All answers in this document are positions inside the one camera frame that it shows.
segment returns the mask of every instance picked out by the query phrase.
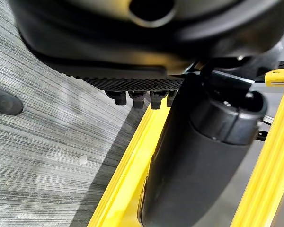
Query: black bracket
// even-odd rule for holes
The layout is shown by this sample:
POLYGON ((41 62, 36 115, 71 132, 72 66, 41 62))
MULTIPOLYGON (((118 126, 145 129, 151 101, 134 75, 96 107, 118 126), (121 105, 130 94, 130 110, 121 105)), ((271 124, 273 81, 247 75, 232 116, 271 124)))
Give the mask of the black bracket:
POLYGON ((133 107, 135 109, 144 108, 144 100, 146 96, 146 91, 129 91, 129 97, 133 99, 133 107))
POLYGON ((159 110, 161 101, 167 96, 168 91, 151 91, 151 109, 159 110))
POLYGON ((115 100, 116 105, 126 105, 125 91, 105 91, 108 97, 115 100))

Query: yellow bracket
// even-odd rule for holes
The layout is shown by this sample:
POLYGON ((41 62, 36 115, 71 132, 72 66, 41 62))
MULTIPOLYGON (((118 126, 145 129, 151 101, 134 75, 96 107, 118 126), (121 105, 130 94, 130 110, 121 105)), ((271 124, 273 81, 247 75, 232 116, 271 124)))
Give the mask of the yellow bracket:
MULTIPOLYGON (((284 86, 284 70, 265 77, 267 86, 284 86)), ((149 163, 169 108, 147 109, 88 227, 141 227, 137 210, 149 163)), ((269 227, 284 193, 284 95, 232 227, 269 227)))
MULTIPOLYGON (((267 86, 284 87, 284 69, 266 74, 267 86)), ((284 95, 231 227, 269 227, 284 194, 284 95)))
POLYGON ((148 107, 88 227, 141 227, 137 218, 140 195, 170 110, 166 98, 161 106, 160 110, 148 107))

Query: black plastic housing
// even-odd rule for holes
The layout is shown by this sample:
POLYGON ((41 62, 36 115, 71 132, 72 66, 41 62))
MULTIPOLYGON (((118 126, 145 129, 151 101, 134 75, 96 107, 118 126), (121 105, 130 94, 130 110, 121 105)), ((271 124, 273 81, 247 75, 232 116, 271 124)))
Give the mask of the black plastic housing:
POLYGON ((263 96, 253 95, 230 106, 198 78, 185 80, 151 160, 139 214, 144 227, 191 227, 217 201, 266 113, 263 96))
POLYGON ((176 90, 182 81, 172 75, 194 61, 258 55, 284 34, 284 0, 236 1, 206 17, 157 28, 99 16, 63 0, 9 3, 34 55, 61 73, 110 91, 138 90, 137 81, 140 90, 176 90), (129 84, 121 87, 124 81, 129 84))

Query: floor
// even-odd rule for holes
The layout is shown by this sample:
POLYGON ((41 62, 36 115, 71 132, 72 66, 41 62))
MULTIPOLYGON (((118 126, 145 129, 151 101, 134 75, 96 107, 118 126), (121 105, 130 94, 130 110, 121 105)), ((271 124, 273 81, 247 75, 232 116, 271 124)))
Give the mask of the floor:
MULTIPOLYGON (((25 106, 16 117, 0 114, 0 227, 85 227, 145 110, 132 109, 130 100, 117 107, 102 91, 39 62, 22 44, 5 0, 0 87, 25 106)), ((282 94, 266 95, 274 115, 282 94)), ((255 141, 198 227, 229 225, 262 145, 255 141)), ((275 226, 284 227, 284 202, 275 226)))

